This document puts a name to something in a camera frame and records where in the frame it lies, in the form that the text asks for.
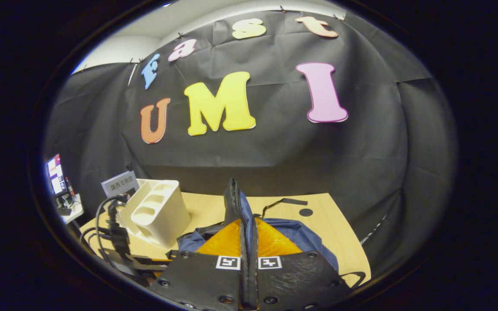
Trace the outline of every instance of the black backdrop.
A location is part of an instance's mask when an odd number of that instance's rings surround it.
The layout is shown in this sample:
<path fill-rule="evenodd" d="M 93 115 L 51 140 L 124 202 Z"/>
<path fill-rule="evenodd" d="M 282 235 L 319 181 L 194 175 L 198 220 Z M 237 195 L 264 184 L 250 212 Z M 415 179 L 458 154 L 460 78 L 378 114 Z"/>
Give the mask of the black backdrop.
<path fill-rule="evenodd" d="M 451 99 L 460 161 L 440 247 L 358 309 L 498 309 L 498 2 L 362 2 L 421 43 L 415 48 Z M 404 37 L 378 15 L 344 5 Z M 83 38 L 131 6 L 120 0 L 0 2 L 0 310 L 142 308 L 62 249 L 33 209 L 26 182 L 26 120 L 40 110 L 35 103 L 44 85 Z M 371 293 L 400 276 L 387 277 Z M 152 309 L 160 307 L 155 304 Z"/>
<path fill-rule="evenodd" d="M 328 22 L 339 37 L 310 32 L 295 21 L 299 16 Z M 267 32 L 238 41 L 233 23 L 250 18 L 263 20 Z M 194 53 L 169 62 L 172 49 L 188 39 L 197 39 Z M 437 226 L 456 158 L 452 116 L 431 74 L 385 32 L 351 13 L 340 21 L 308 12 L 253 12 L 186 33 L 156 53 L 148 90 L 141 71 L 153 54 L 139 66 L 77 72 L 56 99 L 47 155 L 61 154 L 82 195 L 84 220 L 105 198 L 101 181 L 130 168 L 139 178 L 178 180 L 182 191 L 193 193 L 222 194 L 230 177 L 249 196 L 330 193 L 359 240 L 366 238 L 373 275 L 408 258 Z M 334 66 L 346 121 L 307 120 L 310 92 L 295 67 L 308 62 Z M 184 89 L 203 82 L 216 94 L 235 71 L 251 76 L 247 99 L 255 128 L 189 136 Z M 165 134 L 146 144 L 140 110 L 164 97 L 170 98 Z"/>

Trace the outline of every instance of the screen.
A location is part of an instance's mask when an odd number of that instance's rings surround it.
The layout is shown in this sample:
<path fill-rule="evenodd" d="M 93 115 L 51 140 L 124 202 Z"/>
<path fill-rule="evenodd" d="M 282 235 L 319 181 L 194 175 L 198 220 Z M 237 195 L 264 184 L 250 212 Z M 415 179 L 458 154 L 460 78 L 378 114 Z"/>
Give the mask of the screen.
<path fill-rule="evenodd" d="M 61 195 L 67 192 L 67 185 L 65 184 L 65 177 L 63 176 L 63 168 L 61 166 L 61 156 L 57 154 L 53 159 L 47 163 L 49 172 L 49 180 L 53 187 L 53 193 Z"/>

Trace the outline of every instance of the pink letter i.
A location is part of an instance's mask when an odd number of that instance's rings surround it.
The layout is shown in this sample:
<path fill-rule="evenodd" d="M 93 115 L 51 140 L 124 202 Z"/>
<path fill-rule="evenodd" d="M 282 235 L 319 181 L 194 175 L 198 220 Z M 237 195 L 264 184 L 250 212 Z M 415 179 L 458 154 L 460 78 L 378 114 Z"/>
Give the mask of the pink letter i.
<path fill-rule="evenodd" d="M 311 122 L 342 122 L 347 120 L 347 110 L 342 108 L 335 92 L 332 71 L 329 63 L 300 63 L 295 67 L 303 73 L 309 85 L 313 108 L 306 117 Z"/>

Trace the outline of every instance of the zipper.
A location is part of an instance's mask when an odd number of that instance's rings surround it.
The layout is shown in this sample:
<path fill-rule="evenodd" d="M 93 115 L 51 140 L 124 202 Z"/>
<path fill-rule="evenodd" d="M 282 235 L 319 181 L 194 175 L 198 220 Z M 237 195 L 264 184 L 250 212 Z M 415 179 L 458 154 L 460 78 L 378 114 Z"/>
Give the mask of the zipper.
<path fill-rule="evenodd" d="M 241 203 L 239 202 L 239 185 L 236 183 L 235 188 L 233 190 L 233 203 L 235 204 L 237 216 L 241 219 L 241 223 L 243 223 L 243 230 L 247 230 L 247 221 L 245 217 L 243 217 L 243 213 L 241 212 Z"/>

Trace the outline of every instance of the screw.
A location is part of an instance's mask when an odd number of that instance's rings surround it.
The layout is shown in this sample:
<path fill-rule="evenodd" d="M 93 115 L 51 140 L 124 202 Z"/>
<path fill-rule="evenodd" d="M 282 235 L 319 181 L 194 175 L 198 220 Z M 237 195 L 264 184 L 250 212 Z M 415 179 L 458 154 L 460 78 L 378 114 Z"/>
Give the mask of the screw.
<path fill-rule="evenodd" d="M 233 303 L 233 298 L 230 296 L 222 296 L 220 297 L 221 303 Z"/>
<path fill-rule="evenodd" d="M 278 302 L 278 298 L 276 298 L 276 297 L 266 297 L 265 298 L 265 303 L 268 305 L 272 305 L 273 303 L 277 303 L 277 302 Z"/>

